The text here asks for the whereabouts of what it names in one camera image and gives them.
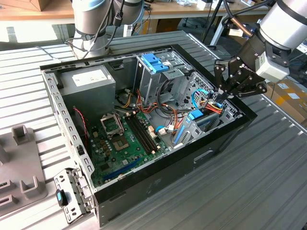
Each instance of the blue cable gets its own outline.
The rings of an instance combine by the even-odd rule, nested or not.
[[[142,26],[143,26],[143,19],[141,20],[141,26],[140,26],[139,30],[136,32],[137,35],[139,35],[139,32],[142,29]]]
[[[195,90],[195,91],[192,93],[192,103],[193,103],[195,109],[197,109],[197,104],[196,104],[196,102],[195,102],[195,100],[194,100],[194,95],[195,95],[195,93],[196,93],[197,91],[204,92],[205,94],[208,94],[208,91],[206,91],[206,90],[204,90],[204,89],[197,89],[197,90]]]
[[[155,131],[158,132],[160,129],[164,128],[164,126],[158,126]]]

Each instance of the aluminum work table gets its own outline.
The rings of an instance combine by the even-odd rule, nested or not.
[[[113,52],[179,44],[209,71],[218,56],[182,31],[118,38]],[[63,61],[66,45],[45,47]],[[35,131],[48,195],[0,217],[0,229],[98,229],[88,214],[68,225],[53,176],[73,161],[53,116],[39,65],[54,61],[37,48],[0,52],[0,134],[17,124]],[[203,166],[106,224],[107,230],[300,230],[307,222],[307,132],[263,96],[244,102],[258,117]]]

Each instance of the wooden table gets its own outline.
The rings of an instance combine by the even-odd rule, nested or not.
[[[235,3],[230,4],[230,9],[233,12],[239,11],[247,6],[236,0]],[[151,20],[166,19],[166,18],[192,18],[192,17],[206,17],[209,14],[209,7],[205,10],[197,8],[196,4],[191,6],[180,6],[175,1],[171,3],[154,2],[151,4]],[[260,15],[266,14],[268,9],[255,9],[244,13],[244,15]],[[226,10],[220,9],[217,16],[225,16]],[[148,18],[148,13],[144,13],[143,19]],[[10,6],[2,6],[0,9],[0,26],[14,26],[21,23],[48,23],[48,24],[68,24],[74,23],[73,10],[70,0],[53,0],[43,12],[30,11]],[[215,43],[222,32],[222,26],[214,36]]]

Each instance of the ventilation holes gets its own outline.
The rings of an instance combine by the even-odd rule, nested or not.
[[[188,133],[186,132],[185,135],[183,136],[183,139],[182,139],[181,143],[184,142],[184,140],[187,138],[187,136],[188,136]]]

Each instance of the white label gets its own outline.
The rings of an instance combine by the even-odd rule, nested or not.
[[[288,95],[292,98],[292,99],[299,99],[299,96],[296,93],[288,93]]]
[[[282,88],[283,90],[289,88],[285,83],[279,83],[278,85],[279,85],[279,87]]]
[[[75,74],[72,77],[76,86],[83,86],[91,83],[95,83],[98,81],[107,80],[107,77],[104,75],[101,69],[90,71],[87,73],[79,73]]]
[[[163,62],[162,64],[165,65],[165,66],[170,66],[171,65],[171,63],[169,61]]]

